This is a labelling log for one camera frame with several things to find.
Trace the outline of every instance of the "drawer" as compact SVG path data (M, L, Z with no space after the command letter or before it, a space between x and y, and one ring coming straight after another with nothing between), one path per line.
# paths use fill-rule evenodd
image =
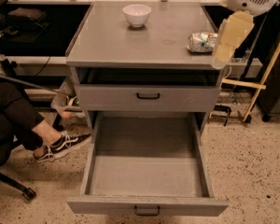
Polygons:
M85 110L210 112L219 87L76 85Z
M150 118L99 113L74 213L215 217L200 133L191 114Z

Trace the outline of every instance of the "foil wrapper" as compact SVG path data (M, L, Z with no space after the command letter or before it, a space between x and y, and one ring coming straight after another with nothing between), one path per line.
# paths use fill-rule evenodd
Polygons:
M188 37L187 49L191 52L212 52L217 42L217 34L204 32L192 34Z

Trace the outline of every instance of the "office chair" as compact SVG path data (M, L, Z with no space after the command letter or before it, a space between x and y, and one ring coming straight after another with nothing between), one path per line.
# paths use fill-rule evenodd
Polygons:
M4 142L0 143L0 167L7 162L11 150L19 145L20 142L18 141L14 142L13 137L9 137ZM28 201L31 201L36 196L36 193L32 189L26 188L21 183L1 173L0 173L0 181L10 185L15 189L22 191L22 196Z

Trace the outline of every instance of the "open drawer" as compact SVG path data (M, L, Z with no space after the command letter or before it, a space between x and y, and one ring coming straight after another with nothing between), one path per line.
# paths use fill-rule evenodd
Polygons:
M84 68L76 70L84 110L210 112L220 93L219 71Z
M74 213L218 216L192 114L99 113Z

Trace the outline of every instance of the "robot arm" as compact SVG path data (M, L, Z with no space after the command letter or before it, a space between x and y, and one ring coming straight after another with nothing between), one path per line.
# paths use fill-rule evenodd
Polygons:
M269 11L278 0L221 0L221 5L234 11L222 22L213 56L228 62L254 27L253 18Z

